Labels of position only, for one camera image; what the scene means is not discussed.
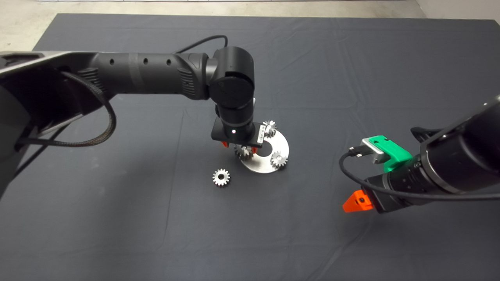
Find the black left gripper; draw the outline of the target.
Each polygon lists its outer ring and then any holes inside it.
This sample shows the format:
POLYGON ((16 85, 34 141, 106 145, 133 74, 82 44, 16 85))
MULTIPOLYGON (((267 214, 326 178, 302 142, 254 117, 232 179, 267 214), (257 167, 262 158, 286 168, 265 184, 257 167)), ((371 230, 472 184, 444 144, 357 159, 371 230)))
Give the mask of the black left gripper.
POLYGON ((250 146, 252 154, 257 154, 258 149, 264 144, 266 126, 262 123, 249 122, 244 126, 233 127, 223 123, 222 119, 217 117, 211 138, 215 141, 222 142, 225 148, 229 144, 241 146, 250 146))

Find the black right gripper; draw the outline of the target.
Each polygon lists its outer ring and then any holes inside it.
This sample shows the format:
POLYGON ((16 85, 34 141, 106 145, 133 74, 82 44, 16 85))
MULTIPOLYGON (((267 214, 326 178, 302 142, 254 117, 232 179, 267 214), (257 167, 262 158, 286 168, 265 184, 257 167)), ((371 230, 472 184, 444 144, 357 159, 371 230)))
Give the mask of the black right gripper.
MULTIPOLYGON (((372 176, 364 181, 374 186, 390 189, 385 176, 372 176)), ((343 203, 344 212, 364 212, 375 208, 379 214, 385 214, 403 208, 403 202, 396 197, 366 187, 361 187, 361 189, 354 191, 343 203)))

